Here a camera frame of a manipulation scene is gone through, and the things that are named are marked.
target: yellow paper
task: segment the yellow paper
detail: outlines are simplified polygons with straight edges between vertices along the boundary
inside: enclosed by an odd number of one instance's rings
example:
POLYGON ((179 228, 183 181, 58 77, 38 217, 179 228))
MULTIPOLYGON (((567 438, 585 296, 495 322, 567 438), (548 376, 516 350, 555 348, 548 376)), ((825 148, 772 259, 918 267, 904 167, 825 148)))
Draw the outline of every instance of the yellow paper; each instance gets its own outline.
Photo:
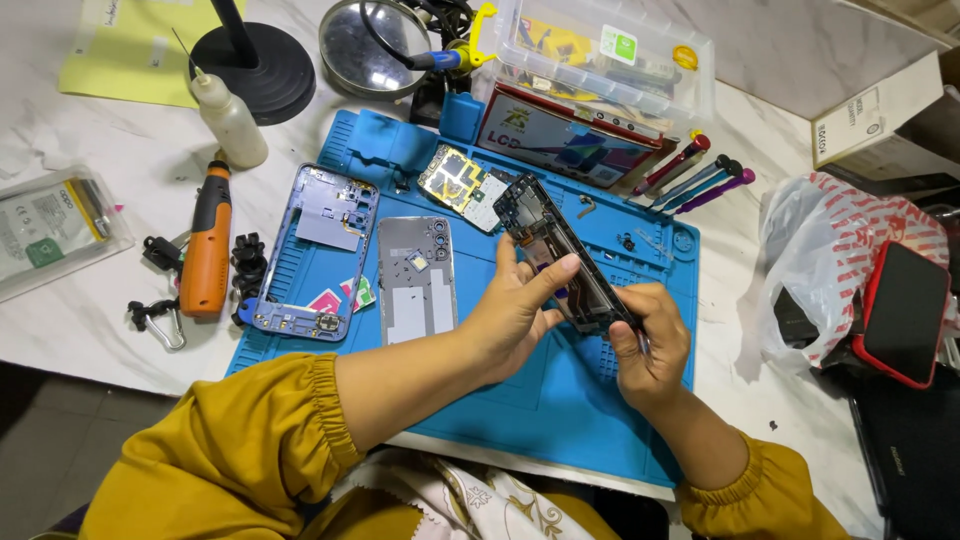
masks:
MULTIPOLYGON (((246 0, 235 0, 240 13, 246 0)), ((58 90, 197 107, 186 53, 220 26, 209 0, 84 0, 80 28, 60 69, 58 90)))

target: orange rotary tool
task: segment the orange rotary tool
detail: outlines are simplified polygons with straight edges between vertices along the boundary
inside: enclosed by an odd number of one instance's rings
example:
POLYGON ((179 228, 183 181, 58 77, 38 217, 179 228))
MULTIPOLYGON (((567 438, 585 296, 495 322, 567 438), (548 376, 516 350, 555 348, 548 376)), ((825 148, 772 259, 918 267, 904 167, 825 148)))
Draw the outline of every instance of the orange rotary tool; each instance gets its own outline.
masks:
POLYGON ((190 243, 180 278, 180 313, 216 318, 227 301, 230 266, 230 169, 220 150, 206 168, 204 187, 193 210, 190 243))

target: red striped plastic bag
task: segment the red striped plastic bag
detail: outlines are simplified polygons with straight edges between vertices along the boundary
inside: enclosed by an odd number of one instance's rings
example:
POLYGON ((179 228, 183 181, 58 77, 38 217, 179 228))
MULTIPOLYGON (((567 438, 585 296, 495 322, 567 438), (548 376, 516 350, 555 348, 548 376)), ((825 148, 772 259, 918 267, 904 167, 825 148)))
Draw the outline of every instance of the red striped plastic bag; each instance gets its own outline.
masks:
MULTIPOLYGON (((888 239, 944 268, 949 263, 944 228, 902 197, 875 197, 826 173, 781 184, 760 228, 770 268, 757 307, 763 352, 788 360, 803 355, 819 368, 850 331, 853 295, 862 293, 888 239), (774 303, 784 288, 820 333, 801 351, 786 346, 774 316, 774 303)), ((955 302, 945 319, 960 328, 955 302)))

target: blue silicone repair mat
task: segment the blue silicone repair mat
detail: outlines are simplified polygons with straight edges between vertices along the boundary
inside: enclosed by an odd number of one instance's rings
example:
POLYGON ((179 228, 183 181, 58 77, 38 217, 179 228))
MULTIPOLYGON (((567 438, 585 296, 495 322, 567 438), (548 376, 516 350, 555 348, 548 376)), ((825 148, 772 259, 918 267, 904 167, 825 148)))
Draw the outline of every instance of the blue silicone repair mat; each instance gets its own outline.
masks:
MULTIPOLYGON (((425 168, 438 140, 458 148, 486 169, 536 174, 610 282, 621 286, 664 283, 676 299, 684 323, 696 335, 700 254, 700 234, 696 229, 650 216, 599 189, 438 138, 424 129, 368 110, 360 114, 339 111, 318 163, 378 185, 381 197, 377 219, 421 215, 449 219, 461 321, 470 314, 493 276, 498 235, 483 234, 420 194, 416 168, 425 168), (414 189, 397 193, 397 179, 410 180, 414 189), (577 214, 585 208, 579 200, 581 194, 591 197, 596 209, 578 219, 577 214), (624 233, 630 233, 636 243, 632 252, 617 242, 616 236, 624 233)), ((277 241, 284 242, 284 263, 277 268, 285 274, 274 279, 270 292, 280 302, 305 305, 316 291, 303 286, 304 283, 329 281, 352 272, 351 268, 331 267, 321 257, 312 257, 319 250, 293 233, 277 241)), ((364 264, 364 275, 371 283, 377 282, 376 241, 374 234, 364 264)), ((357 312, 347 337, 338 343, 281 337, 247 328, 228 375, 287 353, 346 354, 379 346, 379 306, 357 312)), ((684 385, 692 387, 692 383, 691 352, 684 385)), ((560 325, 544 337, 527 363, 510 379, 466 396, 409 431, 664 486, 675 485, 681 477, 660 436, 620 397, 616 389, 616 359, 609 343, 600 337, 584 338, 569 325, 560 325)))

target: carabiner clip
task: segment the carabiner clip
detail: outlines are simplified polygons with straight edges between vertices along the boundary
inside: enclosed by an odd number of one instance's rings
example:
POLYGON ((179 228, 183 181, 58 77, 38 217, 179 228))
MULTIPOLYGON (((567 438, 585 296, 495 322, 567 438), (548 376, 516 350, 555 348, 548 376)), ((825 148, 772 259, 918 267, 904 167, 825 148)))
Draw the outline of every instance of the carabiner clip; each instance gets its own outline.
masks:
MULTIPOLYGON (((165 301, 157 300, 156 302, 150 304, 149 307, 156 307, 156 305, 160 304, 161 302, 165 301)), ((152 315, 144 315, 143 319, 144 323, 147 324, 147 328, 149 328, 150 331, 156 335, 156 337, 160 338, 160 341, 163 342, 164 347, 170 351, 179 351, 186 345, 186 337, 183 336, 183 323, 180 321, 180 310, 175 307, 170 307, 170 310, 174 314, 174 335, 180 339, 180 342, 176 345, 174 345, 173 342, 170 341, 170 338, 167 337, 167 334, 163 333, 163 331, 156 325, 152 315)))

